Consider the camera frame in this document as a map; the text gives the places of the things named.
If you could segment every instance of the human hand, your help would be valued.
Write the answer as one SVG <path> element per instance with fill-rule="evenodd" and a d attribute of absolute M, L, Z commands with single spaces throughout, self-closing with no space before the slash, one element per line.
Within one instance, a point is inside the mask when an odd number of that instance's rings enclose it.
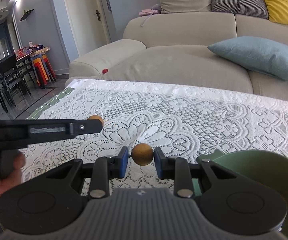
<path fill-rule="evenodd" d="M 21 168 L 23 168 L 24 165 L 25 157 L 21 152 L 19 152 L 13 160 L 14 171 L 6 179 L 0 180 L 0 195 L 21 183 Z"/>

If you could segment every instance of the door handle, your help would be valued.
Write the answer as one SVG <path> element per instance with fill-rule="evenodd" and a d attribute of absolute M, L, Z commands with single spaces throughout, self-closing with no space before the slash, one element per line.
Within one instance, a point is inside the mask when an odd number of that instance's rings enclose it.
<path fill-rule="evenodd" d="M 95 13 L 96 15 L 97 15 L 97 19 L 99 20 L 99 22 L 101 21 L 101 17 L 100 17 L 100 12 L 99 12 L 99 10 L 96 10 L 96 13 Z"/>

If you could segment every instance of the chair backrest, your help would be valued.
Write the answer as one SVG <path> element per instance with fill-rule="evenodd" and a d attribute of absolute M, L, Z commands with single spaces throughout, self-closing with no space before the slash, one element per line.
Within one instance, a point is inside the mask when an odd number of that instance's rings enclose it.
<path fill-rule="evenodd" d="M 0 63 L 0 73 L 4 74 L 5 72 L 14 68 L 15 65 L 16 65 L 16 55 L 14 54 Z"/>

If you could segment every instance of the wooden ball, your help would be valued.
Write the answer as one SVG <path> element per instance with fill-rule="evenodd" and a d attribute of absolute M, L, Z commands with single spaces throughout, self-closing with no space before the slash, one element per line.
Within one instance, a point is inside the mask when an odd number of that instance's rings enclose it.
<path fill-rule="evenodd" d="M 104 120 L 99 115 L 91 115 L 87 120 L 100 120 L 102 124 L 104 125 Z"/>
<path fill-rule="evenodd" d="M 154 151 L 146 143 L 137 144 L 132 149 L 132 159 L 139 166 L 146 166 L 150 164 L 153 158 L 154 158 Z"/>

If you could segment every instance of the sofa backrest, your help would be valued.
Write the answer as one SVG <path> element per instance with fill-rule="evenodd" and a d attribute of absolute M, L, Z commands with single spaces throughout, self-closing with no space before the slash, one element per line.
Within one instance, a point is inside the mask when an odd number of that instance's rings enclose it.
<path fill-rule="evenodd" d="M 159 14 L 131 20 L 123 38 L 141 41 L 147 48 L 168 45 L 211 45 L 235 38 L 234 14 L 215 12 L 189 12 Z"/>
<path fill-rule="evenodd" d="M 236 15 L 237 36 L 254 36 L 266 38 L 288 45 L 288 25 L 269 20 Z"/>

